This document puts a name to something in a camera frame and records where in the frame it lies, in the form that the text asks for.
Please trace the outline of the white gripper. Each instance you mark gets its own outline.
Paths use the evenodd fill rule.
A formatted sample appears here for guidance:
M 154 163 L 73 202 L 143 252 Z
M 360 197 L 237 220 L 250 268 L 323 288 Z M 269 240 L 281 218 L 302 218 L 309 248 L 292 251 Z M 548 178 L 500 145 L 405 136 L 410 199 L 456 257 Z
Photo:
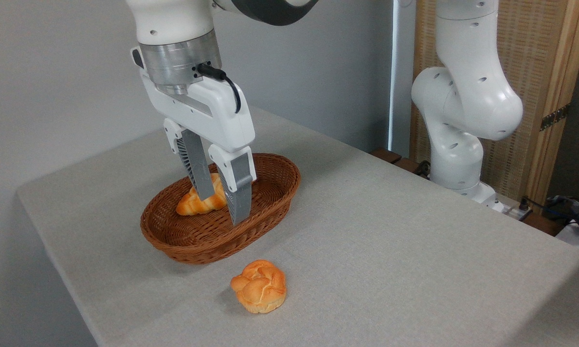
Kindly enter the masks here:
M 218 167 L 232 223 L 240 224 L 251 213 L 252 182 L 257 179 L 249 147 L 256 133 L 241 88 L 203 77 L 187 88 L 186 95 L 167 94 L 150 80 L 139 48 L 134 47 L 131 53 L 150 101 L 168 117 L 163 124 L 168 142 L 180 156 L 199 199 L 215 194 L 203 137 L 212 143 L 209 155 Z

